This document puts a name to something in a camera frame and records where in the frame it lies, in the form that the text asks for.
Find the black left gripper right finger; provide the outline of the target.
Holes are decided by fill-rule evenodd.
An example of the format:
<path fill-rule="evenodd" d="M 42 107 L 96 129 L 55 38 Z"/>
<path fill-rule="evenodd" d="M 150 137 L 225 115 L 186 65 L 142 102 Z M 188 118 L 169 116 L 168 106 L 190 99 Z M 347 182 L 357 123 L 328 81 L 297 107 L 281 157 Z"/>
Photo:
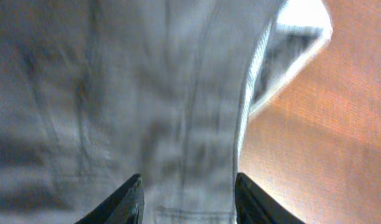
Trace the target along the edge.
<path fill-rule="evenodd" d="M 234 191 L 237 224 L 305 224 L 245 173 L 237 173 Z"/>

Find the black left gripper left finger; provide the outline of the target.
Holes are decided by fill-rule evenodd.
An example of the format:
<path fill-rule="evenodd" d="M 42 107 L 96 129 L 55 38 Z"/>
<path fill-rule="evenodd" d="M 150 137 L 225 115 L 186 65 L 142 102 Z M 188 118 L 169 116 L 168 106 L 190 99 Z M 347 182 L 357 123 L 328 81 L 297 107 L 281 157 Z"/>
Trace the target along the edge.
<path fill-rule="evenodd" d="M 142 177 L 134 174 L 75 224 L 141 224 L 144 205 Z"/>

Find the grey shorts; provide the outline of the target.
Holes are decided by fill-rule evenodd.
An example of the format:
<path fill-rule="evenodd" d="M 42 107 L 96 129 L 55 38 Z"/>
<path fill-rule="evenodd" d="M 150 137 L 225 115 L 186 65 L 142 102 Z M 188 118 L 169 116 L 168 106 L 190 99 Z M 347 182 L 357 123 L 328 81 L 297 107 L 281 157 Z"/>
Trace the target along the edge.
<path fill-rule="evenodd" d="M 0 0 L 0 223 L 235 223 L 247 122 L 326 45 L 322 1 Z"/>

